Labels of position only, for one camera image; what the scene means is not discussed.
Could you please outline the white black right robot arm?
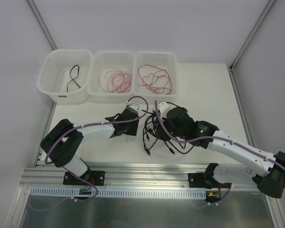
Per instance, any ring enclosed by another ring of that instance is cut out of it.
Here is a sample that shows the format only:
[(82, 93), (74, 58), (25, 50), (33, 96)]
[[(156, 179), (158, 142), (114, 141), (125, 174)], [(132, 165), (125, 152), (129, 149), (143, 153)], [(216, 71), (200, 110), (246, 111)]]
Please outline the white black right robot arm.
[(195, 121), (184, 107), (170, 102), (155, 104), (156, 133), (165, 140), (189, 143), (219, 152), (242, 164), (210, 163), (203, 173), (189, 174), (192, 188), (228, 188), (233, 183), (257, 187), (279, 199), (285, 190), (285, 153), (273, 154), (242, 143), (207, 121)]

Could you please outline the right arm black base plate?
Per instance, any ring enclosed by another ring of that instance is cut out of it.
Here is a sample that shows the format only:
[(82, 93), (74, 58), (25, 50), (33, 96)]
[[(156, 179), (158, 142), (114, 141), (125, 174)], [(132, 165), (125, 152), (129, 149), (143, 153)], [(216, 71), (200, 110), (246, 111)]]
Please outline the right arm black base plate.
[(190, 188), (219, 188), (220, 184), (213, 177), (204, 173), (188, 173), (188, 182)]

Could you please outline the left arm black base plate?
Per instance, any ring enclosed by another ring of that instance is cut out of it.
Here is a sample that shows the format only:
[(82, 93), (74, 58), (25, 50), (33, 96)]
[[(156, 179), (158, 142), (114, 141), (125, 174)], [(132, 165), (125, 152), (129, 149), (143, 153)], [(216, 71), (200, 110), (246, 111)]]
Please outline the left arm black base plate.
[[(105, 171), (88, 170), (79, 178), (89, 183), (92, 183), (94, 186), (104, 186)], [(82, 182), (78, 178), (74, 177), (69, 171), (65, 172), (63, 184), (64, 185), (75, 185), (75, 186), (83, 186), (85, 184), (87, 185), (87, 183)]]

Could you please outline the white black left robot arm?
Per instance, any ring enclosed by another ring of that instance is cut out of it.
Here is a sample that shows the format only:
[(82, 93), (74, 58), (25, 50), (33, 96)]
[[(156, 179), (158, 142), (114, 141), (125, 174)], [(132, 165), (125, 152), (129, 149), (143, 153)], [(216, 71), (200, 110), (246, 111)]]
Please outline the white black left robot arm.
[(137, 134), (138, 106), (132, 104), (121, 113), (107, 117), (99, 125), (74, 128), (68, 119), (61, 120), (41, 141), (40, 146), (56, 167), (63, 167), (74, 174), (80, 185), (90, 181), (91, 170), (76, 155), (80, 144), (96, 139), (114, 138), (122, 134)]

